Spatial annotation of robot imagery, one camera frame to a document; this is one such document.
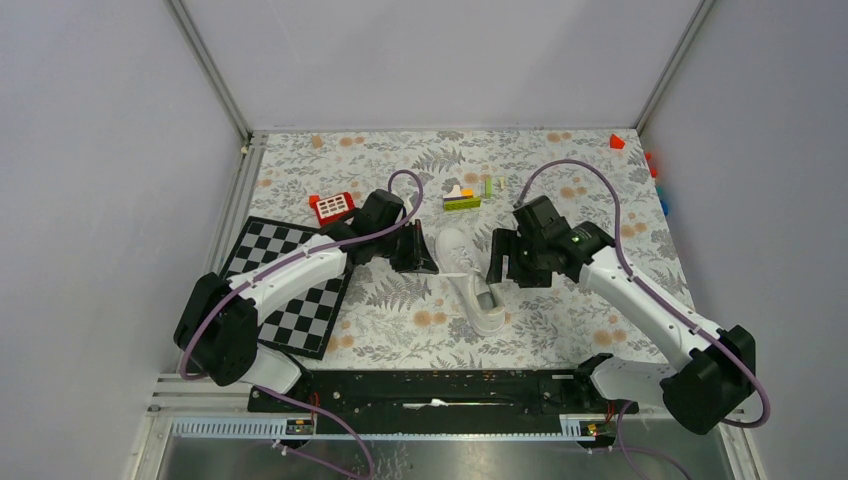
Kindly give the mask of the white sneaker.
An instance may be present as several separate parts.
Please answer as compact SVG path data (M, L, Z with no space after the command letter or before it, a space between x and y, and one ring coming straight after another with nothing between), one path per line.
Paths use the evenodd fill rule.
M435 239L436 261L441 276L446 276L459 292L466 319L480 336L497 334L506 323L506 306L496 285L488 285L479 251L462 231L446 228Z

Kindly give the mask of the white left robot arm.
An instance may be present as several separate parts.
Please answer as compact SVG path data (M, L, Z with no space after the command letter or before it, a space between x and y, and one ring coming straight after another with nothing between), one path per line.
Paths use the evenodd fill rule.
M174 332L184 361L218 386L237 382L271 390L288 411L309 401L301 367L259 341L264 321L310 288L380 257L397 273L438 272L420 221L393 193L378 189L361 207L319 229L304 244L244 274L197 280Z

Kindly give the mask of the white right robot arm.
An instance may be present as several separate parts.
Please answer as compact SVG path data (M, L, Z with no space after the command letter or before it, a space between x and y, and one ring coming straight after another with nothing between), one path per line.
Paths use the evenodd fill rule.
M663 364L597 354L581 364L575 402L597 412L611 400L664 408L704 435L755 392L756 342L741 326L724 329L646 277L596 224L571 226L546 196L514 210L514 230L492 233L489 284L548 288L554 275L601 296L664 355Z

